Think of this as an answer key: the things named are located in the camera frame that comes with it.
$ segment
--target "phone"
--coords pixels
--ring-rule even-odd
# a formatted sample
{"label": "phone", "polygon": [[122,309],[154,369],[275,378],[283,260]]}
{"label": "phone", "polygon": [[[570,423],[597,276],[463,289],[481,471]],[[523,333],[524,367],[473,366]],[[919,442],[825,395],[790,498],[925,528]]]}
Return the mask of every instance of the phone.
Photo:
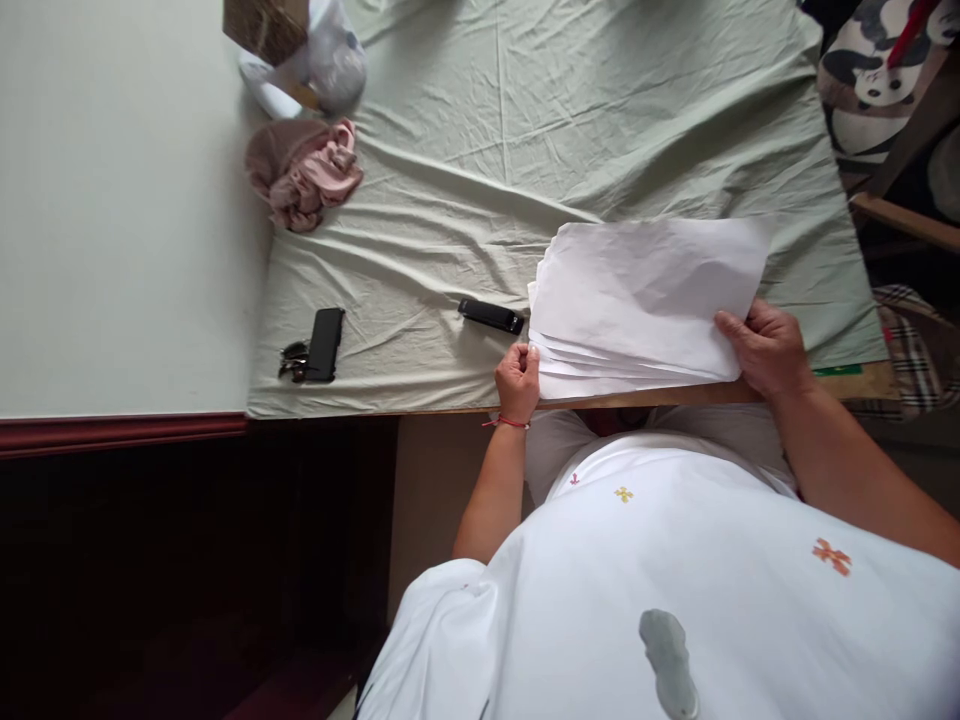
{"label": "phone", "polygon": [[467,320],[495,327],[511,335],[519,335],[523,330],[523,318],[509,308],[464,298],[458,310]]}
{"label": "phone", "polygon": [[310,336],[310,352],[307,355],[307,370],[304,380],[330,382],[336,376],[337,348],[343,329],[343,308],[317,310],[313,318],[313,335]]}

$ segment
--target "white wall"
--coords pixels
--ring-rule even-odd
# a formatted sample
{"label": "white wall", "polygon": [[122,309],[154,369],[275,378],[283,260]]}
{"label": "white wall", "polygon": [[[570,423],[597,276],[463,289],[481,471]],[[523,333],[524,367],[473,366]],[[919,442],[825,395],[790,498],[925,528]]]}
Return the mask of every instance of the white wall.
{"label": "white wall", "polygon": [[270,231],[221,0],[0,0],[0,417],[243,410]]}

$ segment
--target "person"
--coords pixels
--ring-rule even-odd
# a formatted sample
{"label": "person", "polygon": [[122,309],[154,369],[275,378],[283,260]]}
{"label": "person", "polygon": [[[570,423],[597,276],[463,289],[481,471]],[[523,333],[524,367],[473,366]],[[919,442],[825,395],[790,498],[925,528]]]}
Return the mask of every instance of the person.
{"label": "person", "polygon": [[453,559],[407,589],[361,720],[960,716],[960,524],[820,387],[794,317],[716,323],[766,403],[602,439],[535,413],[539,353],[510,348]]}

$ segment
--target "light green tablecloth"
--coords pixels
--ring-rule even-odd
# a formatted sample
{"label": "light green tablecloth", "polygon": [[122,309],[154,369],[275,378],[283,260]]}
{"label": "light green tablecloth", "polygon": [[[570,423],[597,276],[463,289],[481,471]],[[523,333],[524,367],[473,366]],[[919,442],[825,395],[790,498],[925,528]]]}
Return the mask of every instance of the light green tablecloth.
{"label": "light green tablecloth", "polygon": [[[496,404],[557,228],[774,213],[761,293],[816,366],[887,357],[814,87],[820,32],[791,0],[348,3],[369,55],[363,184],[309,235],[276,233],[249,413]],[[277,379],[316,309],[347,310],[337,378]]]}

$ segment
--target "stack of paper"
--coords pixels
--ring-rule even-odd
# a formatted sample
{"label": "stack of paper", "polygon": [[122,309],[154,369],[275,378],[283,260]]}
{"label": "stack of paper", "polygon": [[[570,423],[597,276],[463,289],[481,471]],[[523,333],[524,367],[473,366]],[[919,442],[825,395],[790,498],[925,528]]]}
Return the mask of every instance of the stack of paper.
{"label": "stack of paper", "polygon": [[735,380],[713,317],[745,317],[770,247],[758,220],[569,224],[537,266],[530,342],[545,399]]}

